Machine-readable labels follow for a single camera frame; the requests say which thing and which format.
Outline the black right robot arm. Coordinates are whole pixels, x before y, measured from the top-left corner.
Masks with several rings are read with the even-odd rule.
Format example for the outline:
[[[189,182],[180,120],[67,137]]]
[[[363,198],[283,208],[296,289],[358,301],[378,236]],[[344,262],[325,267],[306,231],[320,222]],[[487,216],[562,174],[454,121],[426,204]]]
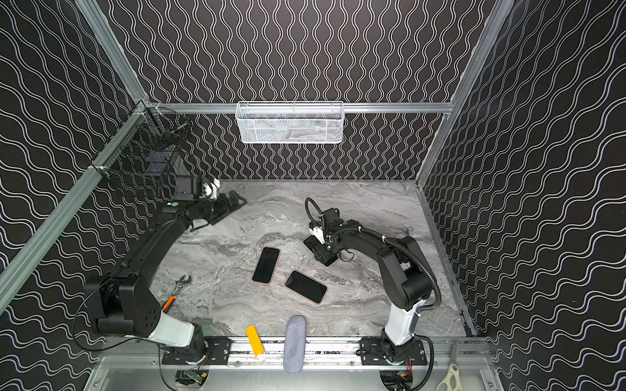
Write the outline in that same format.
[[[319,263],[329,267],[343,252],[356,251],[378,264],[391,301],[389,319],[381,332],[382,356],[390,363],[406,362],[419,314],[437,309],[442,302],[437,278],[419,244],[411,236],[385,236],[355,220],[344,221],[338,209],[323,211],[310,197],[304,208],[310,219],[310,236],[303,243]]]

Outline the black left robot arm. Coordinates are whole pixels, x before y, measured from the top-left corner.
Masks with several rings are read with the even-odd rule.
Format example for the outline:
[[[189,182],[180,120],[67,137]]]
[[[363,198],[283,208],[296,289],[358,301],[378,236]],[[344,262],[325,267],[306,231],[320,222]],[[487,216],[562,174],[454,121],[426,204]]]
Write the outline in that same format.
[[[156,344],[175,363],[201,363],[207,355],[201,326],[169,315],[150,286],[166,254],[194,223],[213,226],[247,201],[235,191],[223,193],[212,177],[179,176],[174,195],[156,212],[155,223],[142,234],[118,271],[88,280],[82,308],[102,336],[130,337]]]

